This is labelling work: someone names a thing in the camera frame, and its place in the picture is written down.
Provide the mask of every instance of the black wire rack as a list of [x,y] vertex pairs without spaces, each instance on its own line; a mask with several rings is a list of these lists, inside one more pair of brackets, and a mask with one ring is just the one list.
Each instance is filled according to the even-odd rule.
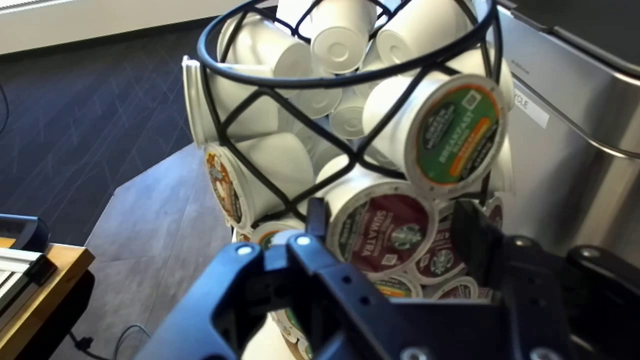
[[[236,69],[224,66],[224,60],[225,60],[232,44],[236,42],[240,28],[248,15],[260,15],[268,22],[279,23],[297,40],[309,44],[309,37],[305,33],[301,33],[299,28],[301,28],[304,20],[312,14],[312,9],[322,4],[322,0],[314,0],[309,4],[309,8],[301,14],[297,23],[288,23],[288,22],[275,17],[273,8],[264,8],[261,5],[264,1],[266,0],[248,0],[248,1],[232,8],[230,12],[218,15],[201,29],[200,40],[197,40],[197,60],[200,60],[201,72],[203,72],[201,73],[201,87],[203,87],[203,96],[206,96],[206,105],[211,114],[211,121],[218,132],[220,145],[225,145],[238,158],[238,161],[282,202],[279,210],[273,210],[270,214],[264,214],[261,218],[256,218],[251,228],[260,226],[261,221],[282,218],[286,214],[291,214],[297,219],[305,221],[305,215],[297,210],[297,203],[315,195],[320,190],[324,190],[326,186],[329,186],[338,178],[346,176],[354,165],[362,165],[369,172],[377,172],[388,178],[403,179],[402,172],[369,161],[365,158],[365,151],[372,145],[372,141],[377,137],[377,133],[402,109],[402,105],[411,96],[411,92],[418,87],[418,84],[423,79],[423,75],[427,75],[430,72],[444,72],[448,75],[460,73],[458,69],[445,66],[445,62],[460,56],[462,52],[479,46],[484,72],[485,72],[484,75],[491,78],[495,84],[499,84],[504,48],[501,48],[501,25],[499,25],[499,17],[497,17],[497,1],[495,0],[488,0],[488,12],[484,14],[484,17],[476,17],[474,9],[464,0],[456,0],[458,8],[470,20],[472,28],[464,35],[448,42],[445,46],[442,46],[430,53],[411,57],[402,64],[386,66],[379,69],[352,72],[352,73],[341,73],[341,75],[333,75],[333,78],[260,78],[260,75],[241,73],[241,72],[236,72]],[[406,8],[406,4],[410,4],[411,0],[399,0],[399,4],[393,9],[388,8],[386,4],[382,4],[379,0],[369,0],[369,1],[374,1],[377,5],[377,20],[379,20],[377,25],[368,35],[368,40],[372,44],[372,40],[375,40],[377,32],[397,12],[402,12]],[[232,23],[232,29],[227,32],[227,37],[222,46],[222,53],[218,53],[218,42],[222,37],[220,33],[222,33],[222,28],[225,28],[225,23]],[[490,56],[490,49],[488,49],[490,32],[493,32],[493,40],[491,40],[493,56]],[[230,109],[224,118],[220,115],[220,108],[216,105],[216,98],[213,98],[210,81],[207,81],[210,72],[216,75],[222,75],[230,81],[236,81],[236,84],[254,85],[254,90],[234,109]],[[318,123],[314,118],[305,115],[295,104],[291,104],[282,93],[283,90],[314,90],[314,87],[318,90],[318,87],[360,85],[360,84],[369,84],[369,81],[386,79],[386,78],[391,78],[397,73],[408,73],[408,72],[413,72],[410,84],[403,87],[403,92],[393,101],[393,105],[386,114],[379,115],[377,123],[368,133],[364,133],[358,141],[346,141],[340,135],[332,133],[327,128]],[[318,137],[322,137],[324,141],[327,141],[329,145],[333,145],[335,149],[346,153],[347,164],[341,165],[332,176],[324,178],[322,182],[301,190],[294,198],[286,195],[283,190],[278,184],[273,184],[268,176],[264,176],[264,172],[238,148],[238,141],[227,135],[230,126],[234,121],[238,121],[238,118],[260,98],[273,100],[278,105],[282,105],[282,109],[286,109],[305,129],[309,129],[312,133],[315,133]],[[484,203],[488,198],[488,182],[490,182],[490,178],[485,176],[482,179],[479,191],[464,194],[464,198],[478,198],[479,203]]]

